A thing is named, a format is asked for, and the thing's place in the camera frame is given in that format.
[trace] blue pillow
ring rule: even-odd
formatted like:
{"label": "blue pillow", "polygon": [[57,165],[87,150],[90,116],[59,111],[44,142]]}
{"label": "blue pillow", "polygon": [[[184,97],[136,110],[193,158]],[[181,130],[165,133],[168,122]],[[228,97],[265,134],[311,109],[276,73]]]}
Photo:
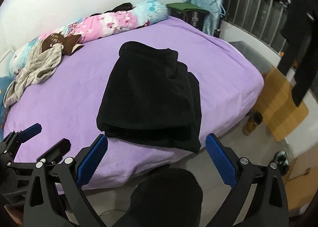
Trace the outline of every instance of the blue pillow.
{"label": "blue pillow", "polygon": [[13,81],[11,77],[0,78],[0,142],[3,141],[2,123],[4,121],[5,107],[3,105],[4,94],[7,91],[10,83]]}

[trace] black folded garment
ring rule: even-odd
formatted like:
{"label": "black folded garment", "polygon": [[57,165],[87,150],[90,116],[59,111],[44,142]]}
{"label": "black folded garment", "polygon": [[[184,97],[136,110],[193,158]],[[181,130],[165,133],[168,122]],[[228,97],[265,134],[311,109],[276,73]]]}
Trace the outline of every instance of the black folded garment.
{"label": "black folded garment", "polygon": [[178,52],[126,42],[109,76],[97,115],[107,137],[199,152],[199,82]]}

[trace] silver screw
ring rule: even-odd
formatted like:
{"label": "silver screw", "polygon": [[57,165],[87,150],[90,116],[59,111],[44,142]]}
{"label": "silver screw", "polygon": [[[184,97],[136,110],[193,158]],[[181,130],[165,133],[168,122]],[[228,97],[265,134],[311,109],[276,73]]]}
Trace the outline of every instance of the silver screw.
{"label": "silver screw", "polygon": [[240,161],[242,164],[245,164],[245,165],[248,164],[248,159],[246,159],[246,158],[241,158]]}
{"label": "silver screw", "polygon": [[273,169],[277,169],[277,165],[276,165],[276,163],[271,163],[271,167],[273,168]]}
{"label": "silver screw", "polygon": [[64,160],[64,162],[65,162],[66,164],[71,164],[71,163],[73,162],[73,158],[72,158],[72,157],[67,157],[67,158]]}
{"label": "silver screw", "polygon": [[43,162],[39,161],[35,166],[39,169],[43,166]]}

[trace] purple bedsheet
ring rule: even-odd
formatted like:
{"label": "purple bedsheet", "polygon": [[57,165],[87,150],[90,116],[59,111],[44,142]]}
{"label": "purple bedsheet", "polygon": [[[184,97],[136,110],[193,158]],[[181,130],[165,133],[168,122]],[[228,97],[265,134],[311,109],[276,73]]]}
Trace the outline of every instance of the purple bedsheet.
{"label": "purple bedsheet", "polygon": [[[27,87],[21,100],[12,106],[4,136],[35,123],[40,123],[43,129],[21,145],[16,162],[34,162],[62,138],[72,144],[67,156],[74,157],[81,148],[90,146],[100,134],[96,116],[109,74],[118,59],[119,48],[127,41],[177,50],[178,60],[196,76],[200,83],[202,148],[209,133],[222,135],[244,117],[264,84],[257,69],[234,47],[176,18],[98,39],[86,43],[74,55],[65,56],[51,78]],[[83,189],[121,186],[133,176],[176,162],[188,154],[175,148],[109,138],[106,155]]]}

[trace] brown garment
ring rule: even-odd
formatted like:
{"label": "brown garment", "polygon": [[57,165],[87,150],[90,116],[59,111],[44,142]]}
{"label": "brown garment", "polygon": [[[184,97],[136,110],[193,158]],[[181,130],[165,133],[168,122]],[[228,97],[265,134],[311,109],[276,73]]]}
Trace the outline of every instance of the brown garment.
{"label": "brown garment", "polygon": [[81,35],[71,35],[68,37],[64,37],[62,34],[53,33],[49,35],[42,44],[42,52],[51,48],[54,44],[61,43],[63,44],[62,53],[64,55],[71,56],[77,50],[83,47],[83,45],[78,44]]}

